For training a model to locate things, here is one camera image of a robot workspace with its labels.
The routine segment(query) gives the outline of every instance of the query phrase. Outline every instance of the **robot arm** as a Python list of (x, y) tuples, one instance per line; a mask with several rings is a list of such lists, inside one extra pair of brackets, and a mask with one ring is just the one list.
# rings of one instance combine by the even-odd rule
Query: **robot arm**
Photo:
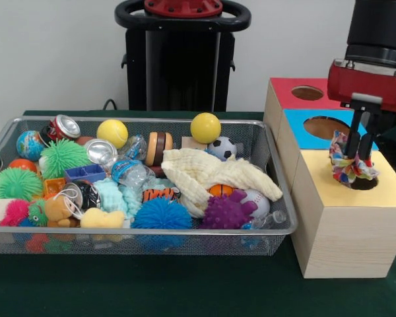
[[(354, 110), (345, 155), (370, 158), (380, 116), (396, 113), (396, 0), (356, 0), (345, 59), (336, 59), (329, 72), (327, 93)], [(362, 114), (370, 119), (360, 136)]]

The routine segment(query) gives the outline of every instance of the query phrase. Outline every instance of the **teddy bear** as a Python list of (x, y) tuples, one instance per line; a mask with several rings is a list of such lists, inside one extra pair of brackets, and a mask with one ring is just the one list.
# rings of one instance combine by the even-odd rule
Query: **teddy bear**
[(57, 195), (46, 200), (47, 227), (73, 228), (79, 227), (79, 220), (72, 217), (74, 203), (64, 195)]

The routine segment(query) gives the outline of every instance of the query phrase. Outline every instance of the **black cable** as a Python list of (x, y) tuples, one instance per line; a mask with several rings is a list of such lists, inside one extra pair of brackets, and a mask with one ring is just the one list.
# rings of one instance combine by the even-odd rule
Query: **black cable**
[(114, 110), (117, 110), (116, 103), (114, 102), (113, 99), (109, 99), (109, 100), (106, 101), (106, 103), (104, 104), (103, 110), (107, 110), (108, 104), (113, 104)]

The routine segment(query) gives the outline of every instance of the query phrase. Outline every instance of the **white wall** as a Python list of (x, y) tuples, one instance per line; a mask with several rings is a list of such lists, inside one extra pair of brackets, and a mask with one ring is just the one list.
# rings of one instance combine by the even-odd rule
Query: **white wall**
[[(26, 109), (127, 108), (120, 0), (0, 0), (0, 127)], [(239, 0), (228, 110), (263, 109), (269, 77), (324, 77), (342, 57), (354, 0)]]

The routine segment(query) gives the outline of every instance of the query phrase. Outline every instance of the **red robot part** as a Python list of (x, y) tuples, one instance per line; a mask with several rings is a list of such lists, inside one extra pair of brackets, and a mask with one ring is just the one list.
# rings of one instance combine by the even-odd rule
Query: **red robot part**
[(145, 0), (145, 10), (170, 18), (207, 18), (223, 11), (220, 0)]
[(343, 67), (339, 61), (333, 62), (327, 84), (329, 98), (350, 104), (358, 95), (365, 95), (378, 98), (381, 110), (396, 112), (396, 69), (351, 61), (347, 63), (349, 66)]

